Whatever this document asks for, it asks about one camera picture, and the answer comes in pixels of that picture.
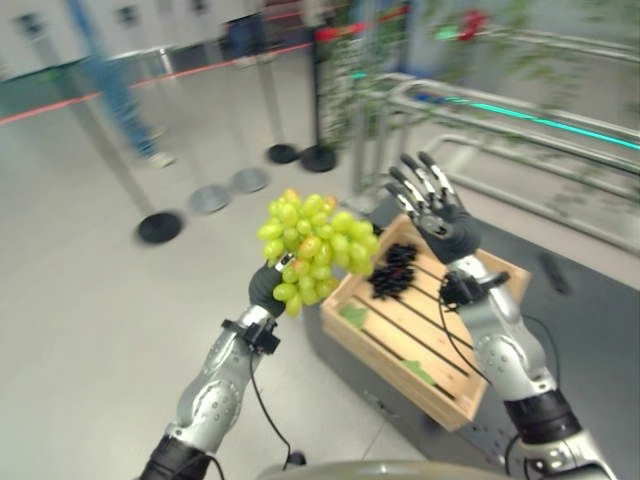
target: wooden crate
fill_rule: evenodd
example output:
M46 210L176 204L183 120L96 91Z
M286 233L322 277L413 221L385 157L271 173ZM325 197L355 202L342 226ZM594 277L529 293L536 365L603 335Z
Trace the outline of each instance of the wooden crate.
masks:
M415 280L400 300L371 297L373 288L362 275L347 275L322 304L323 329L376 371L448 431L473 420L486 382L460 358L444 331L438 290L446 267L433 255L409 218L398 216L380 237L376 263L394 243L418 248ZM485 251L478 257L492 271L507 271L508 287L520 301L529 273ZM340 311L359 309L364 322L350 322ZM475 365L471 337L457 314L444 313L456 346Z

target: robotic arm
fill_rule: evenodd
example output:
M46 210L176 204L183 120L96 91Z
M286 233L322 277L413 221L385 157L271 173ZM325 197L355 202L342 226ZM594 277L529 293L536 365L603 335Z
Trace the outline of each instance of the robotic arm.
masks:
M176 417L167 426L162 440L139 480L202 480L210 457L233 427L242 405L251 372L264 354L279 344L273 335L275 319L285 305L275 300L273 288L281 282L281 272L292 260L283 257L273 268L262 267L249 284L249 307L235 321L225 320L200 373L184 390Z
M477 362L501 396L520 437L528 465L543 478L617 480L589 432L583 429L546 367L544 350L527 330L520 309L504 283L505 273L487 270L475 256L480 236L444 173L426 154L420 163L408 155L418 188L398 169L385 187L448 266L440 296L455 308L473 339ZM209 351L196 378L185 389L177 414L167 426L140 480L202 480L210 457L240 413L244 390L264 354L275 351L276 318L284 304L271 292L281 281L290 255L274 267L258 270L249 285L249 307L223 332ZM462 479L503 478L451 465L393 462L352 463L286 472L284 478ZM280 474L268 478L280 478Z
M411 218L438 259L447 265L440 296L455 308L473 339L485 378L504 401L532 469L547 477L597 467L601 478L615 480L595 441L584 430L546 366L545 352L527 330L517 303L504 283L506 273L487 270L475 256L480 245L475 220L451 184L425 153L421 164L408 155L402 162L426 191L423 195L398 169L385 187Z

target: green grape bunch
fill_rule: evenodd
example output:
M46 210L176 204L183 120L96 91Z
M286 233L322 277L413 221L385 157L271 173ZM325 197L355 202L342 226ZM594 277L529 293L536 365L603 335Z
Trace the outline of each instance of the green grape bunch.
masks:
M273 297L286 303L289 316L296 316L302 305L314 304L340 283L332 275L334 264L351 273L371 275L371 260L379 249L373 225L357 220L349 212L335 212L333 196L309 195L304 201L288 188L269 203L269 219L258 230L264 240L262 253L269 266L285 253L295 256L282 271L282 283Z

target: stanchion base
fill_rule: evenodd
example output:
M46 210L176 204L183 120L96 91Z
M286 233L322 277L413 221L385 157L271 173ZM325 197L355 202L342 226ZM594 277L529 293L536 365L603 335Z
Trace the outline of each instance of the stanchion base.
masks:
M302 166L311 172L328 172L337 164L335 150L314 145L302 152Z
M300 158L300 152L291 145L280 143L267 150L267 157L273 163L291 163Z
M233 184L242 193L253 193L269 185L269 176L259 168L243 168L233 176Z
M138 225L138 238L144 243L165 243L175 238L182 230L182 220L171 212L154 213Z
M198 213L213 213L231 202L231 194L220 185L201 187L189 197L189 205Z

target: blue jeans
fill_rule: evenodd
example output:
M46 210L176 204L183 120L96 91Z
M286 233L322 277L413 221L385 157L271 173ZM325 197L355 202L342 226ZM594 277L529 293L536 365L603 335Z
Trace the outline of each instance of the blue jeans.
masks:
M102 51L81 1L67 0L67 7L87 47L88 57L83 62L86 72L95 88L102 92L107 110L131 147L142 157L152 156L156 148L149 129L140 119L136 99L129 91L118 61L109 60Z
M229 40L233 58L257 55L267 49L262 15L256 13L229 22Z

